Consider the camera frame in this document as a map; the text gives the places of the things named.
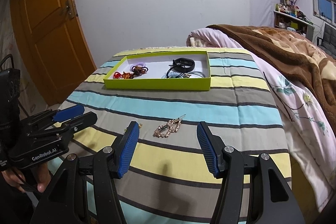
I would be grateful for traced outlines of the person's left hand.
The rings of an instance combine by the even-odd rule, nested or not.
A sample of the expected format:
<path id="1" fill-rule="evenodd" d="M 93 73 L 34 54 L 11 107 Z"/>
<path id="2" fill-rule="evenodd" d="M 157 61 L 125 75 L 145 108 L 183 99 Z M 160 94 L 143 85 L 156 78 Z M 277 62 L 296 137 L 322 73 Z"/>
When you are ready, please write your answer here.
<path id="1" fill-rule="evenodd" d="M 51 181 L 48 163 L 42 163 L 39 166 L 33 167 L 31 170 L 21 172 L 17 168 L 2 171 L 3 178 L 10 186 L 17 188 L 22 193 L 25 190 L 22 188 L 24 184 L 28 186 L 36 186 L 39 193 L 45 191 Z"/>

